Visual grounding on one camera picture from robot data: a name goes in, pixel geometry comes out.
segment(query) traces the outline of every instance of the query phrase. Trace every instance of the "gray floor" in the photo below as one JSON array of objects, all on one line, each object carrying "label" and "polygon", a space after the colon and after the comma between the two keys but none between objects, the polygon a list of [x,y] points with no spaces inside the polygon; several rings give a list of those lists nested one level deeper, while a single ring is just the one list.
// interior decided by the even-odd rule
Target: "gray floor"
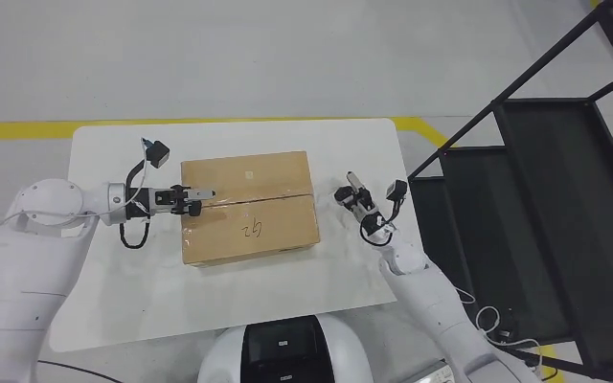
[{"label": "gray floor", "polygon": [[[450,136],[588,10],[583,0],[5,1],[0,120],[417,115]],[[590,94],[613,79],[612,55],[589,33],[519,94]],[[613,97],[600,107],[613,123]],[[434,149],[414,132],[398,138],[408,171]],[[460,144],[499,142],[488,119]],[[0,210],[20,187],[65,177],[70,145],[0,141]],[[376,382],[440,356],[395,304],[336,315],[365,344]],[[215,335],[42,357],[126,382],[189,382]],[[577,360],[572,345],[557,352]],[[41,382],[100,381],[39,372]]]}]

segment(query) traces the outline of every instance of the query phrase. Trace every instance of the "box flap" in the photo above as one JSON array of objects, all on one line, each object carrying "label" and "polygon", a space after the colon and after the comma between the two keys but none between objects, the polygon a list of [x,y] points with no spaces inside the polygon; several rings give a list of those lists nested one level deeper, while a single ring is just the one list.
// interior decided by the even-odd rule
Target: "box flap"
[{"label": "box flap", "polygon": [[313,195],[307,153],[261,154],[181,163],[181,182],[194,189],[212,189],[203,206]]}]

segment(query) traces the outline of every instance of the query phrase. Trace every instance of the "yellow floor line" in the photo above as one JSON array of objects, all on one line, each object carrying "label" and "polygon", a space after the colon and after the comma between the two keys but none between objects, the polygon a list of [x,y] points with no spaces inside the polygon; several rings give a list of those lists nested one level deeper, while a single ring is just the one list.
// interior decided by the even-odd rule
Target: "yellow floor line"
[{"label": "yellow floor line", "polygon": [[[549,356],[550,358],[557,357],[556,348],[553,345],[542,346],[540,349],[541,349],[541,352],[543,353],[543,356]],[[556,369],[552,369],[551,367],[543,367],[543,373],[541,374],[541,376],[543,377],[551,376],[555,371]],[[562,371],[558,371],[557,375],[549,379],[547,383],[564,383],[564,376],[562,374]]]},{"label": "yellow floor line", "polygon": [[[99,121],[44,121],[0,123],[0,140],[44,140],[72,138],[75,130],[88,125],[135,125],[135,124],[197,124],[235,123],[253,121],[338,120],[340,118],[271,117],[255,119],[174,119],[174,120],[99,120]],[[415,131],[434,146],[441,146],[447,139],[434,127],[419,117],[391,117],[400,131]]]}]

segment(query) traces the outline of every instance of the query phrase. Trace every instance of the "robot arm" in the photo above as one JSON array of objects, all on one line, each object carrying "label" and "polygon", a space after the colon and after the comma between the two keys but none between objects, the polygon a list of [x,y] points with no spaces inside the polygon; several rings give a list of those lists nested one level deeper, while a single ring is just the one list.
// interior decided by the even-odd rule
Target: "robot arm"
[{"label": "robot arm", "polygon": [[379,269],[385,281],[398,302],[443,351],[455,380],[540,382],[523,362],[488,342],[466,316],[456,288],[441,269],[423,251],[401,238],[392,221],[406,193],[406,183],[402,186],[397,181],[388,190],[395,211],[386,220],[355,174],[348,173],[347,179],[350,185],[336,192],[336,201],[360,222],[360,234],[381,254]]},{"label": "robot arm", "polygon": [[[110,226],[159,213],[199,215],[201,200],[215,195],[180,185],[132,188],[131,179],[147,162],[159,168],[170,152],[157,141],[143,144],[145,158],[125,184],[83,191],[72,182],[48,179],[15,197],[0,225],[0,382],[36,381],[45,334],[77,283],[100,220]],[[78,226],[75,237],[49,236],[43,230]]]}]

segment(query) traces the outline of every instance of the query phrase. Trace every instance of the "cardboard box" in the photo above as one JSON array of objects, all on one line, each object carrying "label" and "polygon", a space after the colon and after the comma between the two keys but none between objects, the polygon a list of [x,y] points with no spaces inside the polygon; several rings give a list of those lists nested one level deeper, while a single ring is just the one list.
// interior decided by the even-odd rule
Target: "cardboard box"
[{"label": "cardboard box", "polygon": [[319,242],[304,151],[186,161],[181,182],[213,189],[198,217],[184,215],[183,262],[210,266]]}]

